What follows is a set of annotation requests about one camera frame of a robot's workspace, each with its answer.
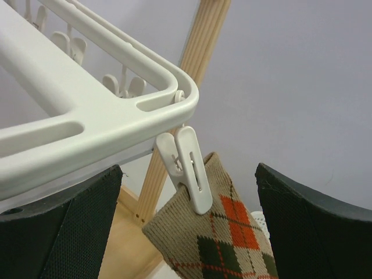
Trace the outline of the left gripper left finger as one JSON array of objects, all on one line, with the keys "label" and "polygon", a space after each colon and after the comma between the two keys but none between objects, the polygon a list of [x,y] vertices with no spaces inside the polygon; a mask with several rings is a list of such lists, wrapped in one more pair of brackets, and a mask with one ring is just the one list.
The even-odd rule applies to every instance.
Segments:
[{"label": "left gripper left finger", "polygon": [[1,213],[1,278],[98,278],[122,177],[114,165]]}]

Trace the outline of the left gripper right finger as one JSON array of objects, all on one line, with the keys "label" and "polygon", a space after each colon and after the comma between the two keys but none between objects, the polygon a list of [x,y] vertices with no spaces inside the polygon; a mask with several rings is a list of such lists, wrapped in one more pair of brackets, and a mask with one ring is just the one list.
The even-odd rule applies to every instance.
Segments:
[{"label": "left gripper right finger", "polygon": [[255,177],[280,278],[371,278],[371,210],[263,163]]}]

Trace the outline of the beige argyle sock front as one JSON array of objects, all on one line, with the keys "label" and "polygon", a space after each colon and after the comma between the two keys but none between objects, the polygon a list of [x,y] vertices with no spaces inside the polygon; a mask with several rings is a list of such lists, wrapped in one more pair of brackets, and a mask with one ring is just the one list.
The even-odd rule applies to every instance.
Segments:
[{"label": "beige argyle sock front", "polygon": [[278,278],[269,240],[212,152],[204,158],[213,204],[198,215],[185,186],[142,232],[181,278]]}]

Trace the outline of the white plastic clip hanger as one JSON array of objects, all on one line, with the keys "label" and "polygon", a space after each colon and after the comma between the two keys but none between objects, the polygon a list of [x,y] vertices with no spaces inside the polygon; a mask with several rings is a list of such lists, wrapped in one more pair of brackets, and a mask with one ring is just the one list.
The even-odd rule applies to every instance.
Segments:
[{"label": "white plastic clip hanger", "polygon": [[48,117],[1,130],[1,199],[20,195],[189,120],[199,90],[183,70],[76,1],[44,5],[155,88],[119,98],[7,3],[1,65]]}]

